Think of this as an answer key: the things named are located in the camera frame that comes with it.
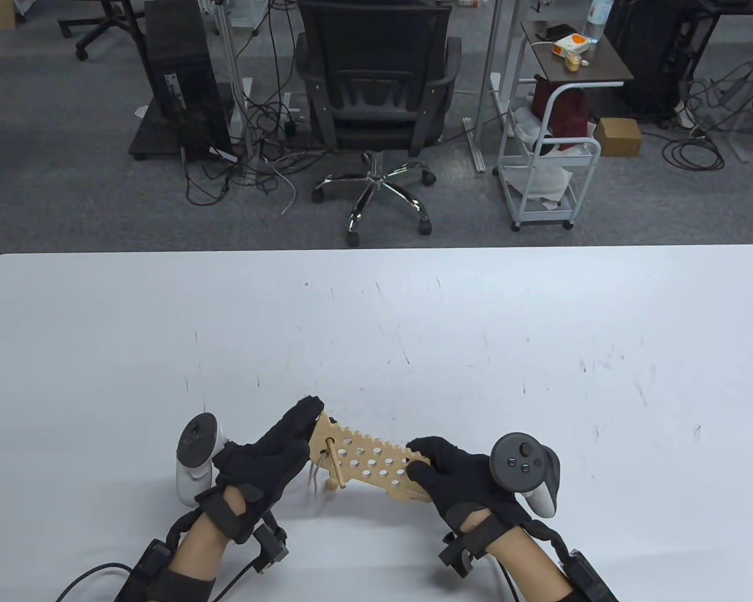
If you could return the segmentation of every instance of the chair caster wheel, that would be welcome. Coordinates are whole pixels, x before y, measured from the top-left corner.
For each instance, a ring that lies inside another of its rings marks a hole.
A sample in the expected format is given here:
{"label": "chair caster wheel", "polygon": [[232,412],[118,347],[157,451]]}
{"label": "chair caster wheel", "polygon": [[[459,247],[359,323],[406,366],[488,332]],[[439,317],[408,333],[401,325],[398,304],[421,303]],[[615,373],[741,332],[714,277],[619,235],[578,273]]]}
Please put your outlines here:
{"label": "chair caster wheel", "polygon": [[437,178],[433,172],[427,171],[426,169],[422,171],[422,184],[424,184],[424,186],[431,186],[436,181]]}

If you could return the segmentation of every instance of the office chair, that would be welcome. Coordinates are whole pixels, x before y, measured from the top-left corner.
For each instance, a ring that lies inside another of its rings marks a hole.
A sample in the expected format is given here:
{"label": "office chair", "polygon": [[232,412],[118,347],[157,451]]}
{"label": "office chair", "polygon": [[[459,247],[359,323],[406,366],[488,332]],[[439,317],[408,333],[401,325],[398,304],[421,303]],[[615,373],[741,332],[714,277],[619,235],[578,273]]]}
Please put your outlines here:
{"label": "office chair", "polygon": [[[123,12],[115,10],[113,2],[121,2],[123,4]],[[100,0],[100,5],[103,6],[104,16],[93,18],[73,18],[73,19],[59,19],[58,27],[61,29],[61,35],[65,38],[72,38],[73,32],[70,28],[75,28],[81,25],[94,25],[83,38],[75,43],[75,56],[79,61],[85,61],[89,58],[87,54],[87,46],[95,42],[101,35],[108,31],[109,28],[120,28],[123,31],[128,32],[134,37],[139,34],[139,26],[136,23],[138,18],[143,18],[145,12],[134,11],[131,8],[128,0]]]}
{"label": "office chair", "polygon": [[385,150],[409,157],[435,144],[452,103],[460,70],[461,40],[446,37],[449,6],[364,6],[299,0],[304,33],[296,41],[296,72],[304,80],[313,136],[330,150],[363,151],[368,172],[330,175],[316,184],[315,203],[334,182],[365,182],[348,220],[346,243],[358,246],[365,207],[385,188],[419,215],[419,233],[432,223],[413,193],[390,178],[422,170],[422,184],[435,183],[426,164],[410,161],[385,172]]}

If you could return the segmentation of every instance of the water bottle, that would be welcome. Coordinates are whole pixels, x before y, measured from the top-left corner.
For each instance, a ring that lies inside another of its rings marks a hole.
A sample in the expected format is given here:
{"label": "water bottle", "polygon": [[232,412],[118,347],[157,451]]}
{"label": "water bottle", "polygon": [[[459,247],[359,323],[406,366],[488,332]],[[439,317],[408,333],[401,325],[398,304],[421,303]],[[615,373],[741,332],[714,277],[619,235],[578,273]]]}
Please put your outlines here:
{"label": "water bottle", "polygon": [[589,9],[589,17],[585,20],[583,35],[596,44],[602,40],[602,32],[606,30],[608,15],[611,14],[611,8],[614,6],[614,0],[594,0]]}

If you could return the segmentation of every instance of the wooden pegboard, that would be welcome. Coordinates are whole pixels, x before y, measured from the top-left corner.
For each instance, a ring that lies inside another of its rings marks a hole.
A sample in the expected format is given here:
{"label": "wooden pegboard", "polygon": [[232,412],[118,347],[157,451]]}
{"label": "wooden pegboard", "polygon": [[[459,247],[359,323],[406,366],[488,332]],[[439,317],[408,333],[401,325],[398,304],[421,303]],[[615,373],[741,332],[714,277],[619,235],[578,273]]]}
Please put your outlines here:
{"label": "wooden pegboard", "polygon": [[[337,471],[333,456],[337,456]],[[346,482],[355,479],[381,487],[391,499],[429,502],[426,491],[411,481],[406,472],[410,462],[429,464],[427,458],[406,447],[333,424],[326,412],[321,413],[310,438],[310,459],[328,471],[333,488],[337,484],[346,487]]]}

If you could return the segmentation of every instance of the forearm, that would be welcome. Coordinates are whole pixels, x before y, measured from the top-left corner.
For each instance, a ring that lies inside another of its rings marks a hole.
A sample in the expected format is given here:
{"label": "forearm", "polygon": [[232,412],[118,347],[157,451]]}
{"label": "forearm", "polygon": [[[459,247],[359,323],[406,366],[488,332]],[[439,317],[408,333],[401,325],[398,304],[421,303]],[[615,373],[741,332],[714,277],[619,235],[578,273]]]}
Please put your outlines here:
{"label": "forearm", "polygon": [[[245,513],[245,499],[236,487],[227,487],[223,498],[234,514]],[[169,568],[173,573],[211,581],[218,576],[223,553],[230,541],[206,514],[202,514],[179,545]]]}
{"label": "forearm", "polygon": [[[490,510],[473,512],[462,530],[474,529],[490,514]],[[574,591],[566,576],[521,527],[503,534],[486,551],[513,577],[526,602],[558,602]]]}

